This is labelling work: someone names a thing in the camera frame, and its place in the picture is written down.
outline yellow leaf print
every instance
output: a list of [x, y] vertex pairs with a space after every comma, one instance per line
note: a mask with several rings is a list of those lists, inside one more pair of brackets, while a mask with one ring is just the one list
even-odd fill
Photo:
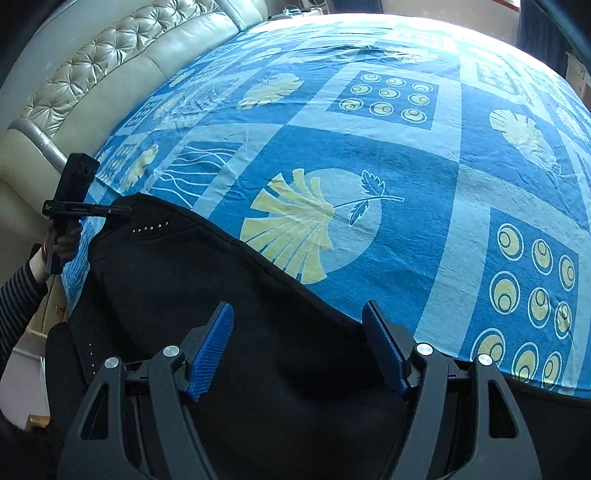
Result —
[[324, 280], [326, 273], [320, 263], [320, 250], [332, 249], [328, 225], [335, 209], [324, 200], [320, 179], [304, 181], [304, 170], [293, 171], [294, 188], [280, 173], [268, 187], [279, 196], [261, 190], [251, 208], [269, 213], [267, 218], [247, 218], [242, 224], [240, 240], [262, 253], [290, 276], [311, 284]]
[[304, 81], [292, 73], [273, 75], [251, 87], [236, 107], [240, 110], [247, 110], [254, 106], [276, 102], [295, 92], [302, 83]]

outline blue bedspread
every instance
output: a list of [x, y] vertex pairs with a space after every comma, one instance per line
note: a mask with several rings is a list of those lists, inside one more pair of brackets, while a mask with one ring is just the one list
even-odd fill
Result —
[[[590, 137], [562, 78], [484, 35], [269, 22], [131, 112], [89, 200], [185, 206], [354, 319], [374, 299], [444, 353], [588, 397]], [[83, 252], [64, 273], [71, 307], [87, 269]]]

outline tufted sofa backrest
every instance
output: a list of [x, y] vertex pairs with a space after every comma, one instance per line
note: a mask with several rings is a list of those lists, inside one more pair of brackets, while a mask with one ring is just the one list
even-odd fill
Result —
[[264, 0], [66, 2], [0, 89], [0, 190], [4, 181], [40, 212], [54, 166], [73, 151], [94, 155], [183, 65], [266, 17]]

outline metal stud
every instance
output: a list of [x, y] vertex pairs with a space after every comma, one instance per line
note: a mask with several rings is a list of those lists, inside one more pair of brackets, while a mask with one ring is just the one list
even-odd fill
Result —
[[417, 352], [423, 356], [428, 356], [433, 353], [433, 347], [428, 343], [419, 343], [417, 345]]
[[487, 353], [481, 353], [480, 355], [478, 355], [478, 361], [486, 367], [492, 365], [492, 357]]
[[180, 351], [181, 351], [180, 348], [178, 348], [176, 345], [168, 345], [162, 351], [162, 353], [164, 354], [164, 356], [173, 357], [173, 356], [177, 356]]
[[115, 368], [117, 365], [119, 365], [119, 359], [115, 356], [105, 360], [105, 367], [107, 368]]

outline hand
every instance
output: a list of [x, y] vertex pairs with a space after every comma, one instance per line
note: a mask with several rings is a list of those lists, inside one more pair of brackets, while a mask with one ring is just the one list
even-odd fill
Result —
[[[49, 227], [47, 228], [47, 232], [45, 234], [45, 240], [43, 241], [43, 259], [47, 261], [47, 255], [50, 255], [51, 252], [47, 251], [47, 242], [49, 241], [51, 234], [53, 233], [54, 229], [54, 222], [50, 220]], [[58, 257], [61, 259], [61, 266], [63, 267], [69, 261], [73, 260], [73, 258], [78, 253], [78, 248], [80, 246], [80, 237], [82, 236], [82, 225], [78, 221], [70, 221], [66, 227], [66, 231], [64, 234], [56, 239], [55, 244], [53, 245], [53, 252], [57, 254]]]

